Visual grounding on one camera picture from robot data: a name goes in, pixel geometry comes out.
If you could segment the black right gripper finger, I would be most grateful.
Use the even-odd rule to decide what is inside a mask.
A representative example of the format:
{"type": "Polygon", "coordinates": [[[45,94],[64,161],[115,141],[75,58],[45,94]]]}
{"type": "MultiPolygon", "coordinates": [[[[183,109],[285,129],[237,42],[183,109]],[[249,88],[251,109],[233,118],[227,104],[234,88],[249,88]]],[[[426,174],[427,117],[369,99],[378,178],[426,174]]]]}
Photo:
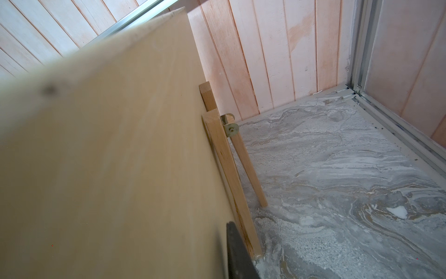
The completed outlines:
{"type": "Polygon", "coordinates": [[[234,222],[226,224],[226,246],[230,279],[260,279],[234,222]]]}

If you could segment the wooden easel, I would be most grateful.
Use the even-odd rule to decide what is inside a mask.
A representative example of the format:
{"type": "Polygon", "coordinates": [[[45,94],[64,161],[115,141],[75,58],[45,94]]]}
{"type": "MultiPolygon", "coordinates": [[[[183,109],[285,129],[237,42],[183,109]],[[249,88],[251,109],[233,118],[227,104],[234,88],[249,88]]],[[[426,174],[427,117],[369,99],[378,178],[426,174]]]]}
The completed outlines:
{"type": "Polygon", "coordinates": [[[207,81],[201,84],[199,91],[206,107],[206,113],[202,115],[202,119],[231,192],[230,201],[233,202],[234,216],[237,221],[236,226],[242,234],[242,239],[249,255],[252,259],[257,259],[263,256],[263,251],[242,189],[230,144],[233,144],[260,205],[263,208],[268,206],[266,196],[239,132],[239,126],[235,123],[234,115],[230,113],[225,115],[220,114],[210,82],[207,81]]]}

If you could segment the plywood board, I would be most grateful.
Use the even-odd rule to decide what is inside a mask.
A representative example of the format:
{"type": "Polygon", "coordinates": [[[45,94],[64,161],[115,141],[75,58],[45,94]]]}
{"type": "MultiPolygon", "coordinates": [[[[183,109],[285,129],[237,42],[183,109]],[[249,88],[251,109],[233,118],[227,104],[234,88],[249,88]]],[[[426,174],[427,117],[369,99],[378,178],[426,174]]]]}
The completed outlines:
{"type": "Polygon", "coordinates": [[[184,8],[1,84],[3,279],[225,279],[184,8]]]}

